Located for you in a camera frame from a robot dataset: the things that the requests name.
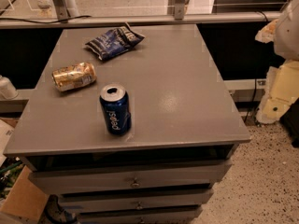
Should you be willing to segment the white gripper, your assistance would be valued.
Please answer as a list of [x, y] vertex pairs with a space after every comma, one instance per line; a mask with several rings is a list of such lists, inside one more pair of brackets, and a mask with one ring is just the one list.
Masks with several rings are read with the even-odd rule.
[[256, 119], [262, 124], [271, 124], [278, 121], [299, 98], [299, 62], [287, 60], [279, 68], [271, 66], [264, 91]]

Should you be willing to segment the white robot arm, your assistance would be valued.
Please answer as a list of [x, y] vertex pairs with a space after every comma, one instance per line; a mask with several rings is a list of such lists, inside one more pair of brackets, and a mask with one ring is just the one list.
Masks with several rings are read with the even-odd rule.
[[299, 98], [299, 0], [291, 0], [279, 18], [265, 25], [255, 39], [272, 42], [276, 55], [285, 60], [279, 68], [269, 68], [265, 94], [256, 113], [260, 123], [271, 124]]

